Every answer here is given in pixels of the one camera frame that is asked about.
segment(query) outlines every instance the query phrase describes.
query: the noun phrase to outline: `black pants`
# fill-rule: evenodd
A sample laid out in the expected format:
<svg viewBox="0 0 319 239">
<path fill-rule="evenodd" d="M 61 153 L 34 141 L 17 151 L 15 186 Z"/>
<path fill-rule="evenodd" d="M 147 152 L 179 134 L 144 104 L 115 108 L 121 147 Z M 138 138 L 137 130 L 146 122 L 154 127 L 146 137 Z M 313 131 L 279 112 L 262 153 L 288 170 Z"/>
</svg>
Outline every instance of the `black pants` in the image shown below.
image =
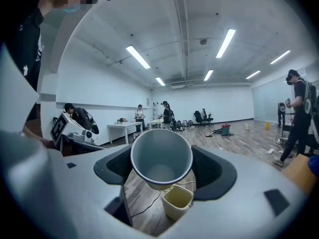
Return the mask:
<svg viewBox="0 0 319 239">
<path fill-rule="evenodd" d="M 288 136 L 287 147 L 284 153 L 281 155 L 280 160 L 284 161 L 294 149 L 296 142 L 298 141 L 298 154 L 304 154 L 306 149 L 306 140 L 308 136 L 308 130 L 310 127 L 310 119 L 296 119 L 296 123 L 293 122 L 291 131 Z"/>
<path fill-rule="evenodd" d="M 135 121 L 136 121 L 136 122 L 142 122 L 143 131 L 146 130 L 144 119 L 136 119 Z M 136 132 L 141 132 L 141 125 L 137 125 L 137 126 L 136 126 Z"/>
<path fill-rule="evenodd" d="M 281 117 L 283 117 L 283 126 L 285 125 L 285 113 L 278 112 L 278 125 L 281 126 Z"/>
</svg>

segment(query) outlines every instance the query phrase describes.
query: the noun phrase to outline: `white ceiling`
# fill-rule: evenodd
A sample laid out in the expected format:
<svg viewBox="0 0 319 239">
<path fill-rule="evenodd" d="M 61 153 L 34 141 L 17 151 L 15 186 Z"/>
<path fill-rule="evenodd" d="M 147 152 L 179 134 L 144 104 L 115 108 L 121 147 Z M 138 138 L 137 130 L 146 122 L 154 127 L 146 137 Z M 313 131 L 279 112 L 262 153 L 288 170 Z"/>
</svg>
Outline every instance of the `white ceiling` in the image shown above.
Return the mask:
<svg viewBox="0 0 319 239">
<path fill-rule="evenodd" d="M 217 59 L 230 28 L 236 33 Z M 91 45 L 92 55 L 103 60 L 106 70 L 114 67 L 134 75 L 147 87 L 159 87 L 155 77 L 195 86 L 252 83 L 315 49 L 302 22 L 282 0 L 106 1 L 84 17 L 73 38 Z M 207 39 L 206 45 L 200 45 L 201 38 Z M 125 49 L 131 44 L 150 69 Z M 290 54 L 270 65 L 287 50 Z M 208 70 L 214 72 L 204 82 Z M 257 70 L 259 75 L 246 80 Z"/>
</svg>

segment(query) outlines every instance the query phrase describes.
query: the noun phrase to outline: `wooden floor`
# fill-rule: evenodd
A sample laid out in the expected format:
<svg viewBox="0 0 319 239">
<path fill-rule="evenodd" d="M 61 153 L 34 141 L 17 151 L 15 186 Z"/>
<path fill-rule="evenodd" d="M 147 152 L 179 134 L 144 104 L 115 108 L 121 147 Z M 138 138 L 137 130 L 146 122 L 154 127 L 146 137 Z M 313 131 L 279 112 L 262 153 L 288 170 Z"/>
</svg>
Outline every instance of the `wooden floor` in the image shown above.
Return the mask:
<svg viewBox="0 0 319 239">
<path fill-rule="evenodd" d="M 249 131 L 245 130 L 246 123 L 251 124 Z M 230 124 L 230 132 L 234 134 L 233 136 L 214 134 L 213 137 L 206 137 L 206 135 L 209 135 L 214 129 L 221 128 L 221 124 L 215 124 L 214 127 L 201 126 L 186 128 L 185 131 L 178 133 L 191 145 L 196 144 L 198 146 L 223 148 L 224 150 L 239 153 L 249 158 L 260 159 L 269 165 L 274 166 L 276 169 L 282 170 L 282 168 L 272 163 L 274 156 L 281 155 L 279 153 L 281 147 L 275 142 L 275 139 L 281 136 L 281 130 L 277 129 L 276 125 L 270 126 L 269 131 L 266 131 L 265 123 L 262 121 L 246 120 L 232 122 Z M 133 142 L 132 136 L 129 137 L 129 142 Z M 125 140 L 120 139 L 113 142 L 113 144 L 107 144 L 106 146 L 112 147 L 124 143 Z M 266 152 L 271 148 L 275 151 L 273 154 L 267 154 Z M 294 157 L 296 152 L 293 151 L 292 154 L 291 157 Z M 284 168 L 291 161 L 292 158 L 287 158 Z M 192 171 L 181 181 L 181 183 L 189 181 L 195 181 L 195 176 Z M 191 191 L 196 190 L 195 183 L 181 184 L 181 186 Z M 150 188 L 134 170 L 132 170 L 124 187 L 131 216 L 145 210 L 160 194 L 159 191 Z M 170 220 L 165 215 L 160 198 L 158 198 L 144 213 L 133 217 L 133 227 L 152 236 L 160 235 L 173 224 L 174 221 Z"/>
</svg>

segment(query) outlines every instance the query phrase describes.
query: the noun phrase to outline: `smoke detector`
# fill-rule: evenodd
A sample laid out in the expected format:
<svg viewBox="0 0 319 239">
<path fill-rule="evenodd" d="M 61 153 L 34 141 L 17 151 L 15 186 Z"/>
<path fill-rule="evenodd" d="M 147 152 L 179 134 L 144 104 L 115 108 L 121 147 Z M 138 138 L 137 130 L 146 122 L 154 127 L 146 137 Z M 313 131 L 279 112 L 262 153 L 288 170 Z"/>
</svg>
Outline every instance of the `smoke detector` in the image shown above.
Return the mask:
<svg viewBox="0 0 319 239">
<path fill-rule="evenodd" d="M 200 39 L 199 43 L 200 43 L 201 45 L 205 45 L 205 44 L 207 43 L 207 39 L 202 38 L 202 39 Z"/>
</svg>

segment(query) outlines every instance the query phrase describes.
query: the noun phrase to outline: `black chair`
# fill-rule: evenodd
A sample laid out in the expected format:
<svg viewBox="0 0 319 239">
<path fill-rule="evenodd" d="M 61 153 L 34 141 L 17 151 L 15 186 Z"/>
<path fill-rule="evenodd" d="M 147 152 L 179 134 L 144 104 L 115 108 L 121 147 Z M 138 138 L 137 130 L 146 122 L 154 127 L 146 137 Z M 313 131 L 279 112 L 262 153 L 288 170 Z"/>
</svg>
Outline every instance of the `black chair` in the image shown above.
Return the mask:
<svg viewBox="0 0 319 239">
<path fill-rule="evenodd" d="M 199 123 L 198 126 L 206 125 L 206 124 L 208 124 L 208 126 L 210 126 L 211 125 L 210 122 L 213 120 L 213 118 L 210 117 L 211 114 L 207 117 L 205 109 L 203 109 L 203 111 L 204 111 L 204 118 L 201 117 L 201 114 L 199 111 L 195 111 L 195 113 L 194 113 L 195 120 L 197 123 Z"/>
</svg>

